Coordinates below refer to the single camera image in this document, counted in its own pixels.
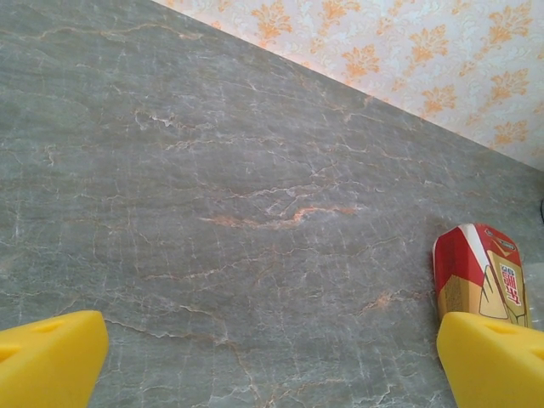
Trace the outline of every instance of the wallpaper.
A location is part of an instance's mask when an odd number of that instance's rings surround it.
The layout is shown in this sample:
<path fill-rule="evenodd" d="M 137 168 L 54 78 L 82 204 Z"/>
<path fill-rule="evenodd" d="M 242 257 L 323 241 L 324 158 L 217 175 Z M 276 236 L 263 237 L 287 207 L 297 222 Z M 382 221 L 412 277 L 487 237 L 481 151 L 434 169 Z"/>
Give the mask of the wallpaper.
<path fill-rule="evenodd" d="M 157 0 L 544 170 L 543 0 Z"/>

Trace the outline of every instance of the yellow object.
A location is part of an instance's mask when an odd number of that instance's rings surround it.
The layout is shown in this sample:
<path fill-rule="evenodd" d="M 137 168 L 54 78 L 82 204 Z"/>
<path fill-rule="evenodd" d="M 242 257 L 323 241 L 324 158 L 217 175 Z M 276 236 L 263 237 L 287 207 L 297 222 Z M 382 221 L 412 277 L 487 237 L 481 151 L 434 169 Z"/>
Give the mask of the yellow object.
<path fill-rule="evenodd" d="M 544 332 L 450 312 L 437 347 L 459 408 L 544 406 Z"/>
<path fill-rule="evenodd" d="M 0 406 L 86 407 L 107 350 L 105 323 L 95 311 L 0 331 Z"/>

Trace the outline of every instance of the red and white label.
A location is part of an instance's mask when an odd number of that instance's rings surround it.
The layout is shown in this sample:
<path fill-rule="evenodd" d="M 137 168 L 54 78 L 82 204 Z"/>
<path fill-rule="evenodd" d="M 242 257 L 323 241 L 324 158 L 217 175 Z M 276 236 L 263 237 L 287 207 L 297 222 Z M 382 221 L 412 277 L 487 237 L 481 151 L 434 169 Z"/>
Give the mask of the red and white label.
<path fill-rule="evenodd" d="M 506 290 L 505 292 L 507 293 L 507 299 L 519 306 L 521 301 L 519 300 L 516 271 L 501 263 L 501 274 Z"/>

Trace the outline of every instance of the floral wallpaper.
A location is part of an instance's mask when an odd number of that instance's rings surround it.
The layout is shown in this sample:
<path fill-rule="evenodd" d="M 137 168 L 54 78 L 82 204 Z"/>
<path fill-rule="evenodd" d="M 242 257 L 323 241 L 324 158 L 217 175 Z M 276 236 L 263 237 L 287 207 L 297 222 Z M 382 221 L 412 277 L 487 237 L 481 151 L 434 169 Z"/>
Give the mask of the floral wallpaper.
<path fill-rule="evenodd" d="M 156 0 L 544 170 L 542 0 Z"/>

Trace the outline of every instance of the floor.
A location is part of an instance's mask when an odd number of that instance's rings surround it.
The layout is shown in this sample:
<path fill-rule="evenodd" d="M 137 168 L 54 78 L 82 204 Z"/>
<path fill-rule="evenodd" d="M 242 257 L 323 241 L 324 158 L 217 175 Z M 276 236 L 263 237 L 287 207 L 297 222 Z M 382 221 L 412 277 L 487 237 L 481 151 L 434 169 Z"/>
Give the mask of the floor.
<path fill-rule="evenodd" d="M 0 6 L 1 327 L 102 311 L 91 407 L 454 407 L 430 249 L 478 221 L 544 262 L 542 173 L 118 4 Z"/>

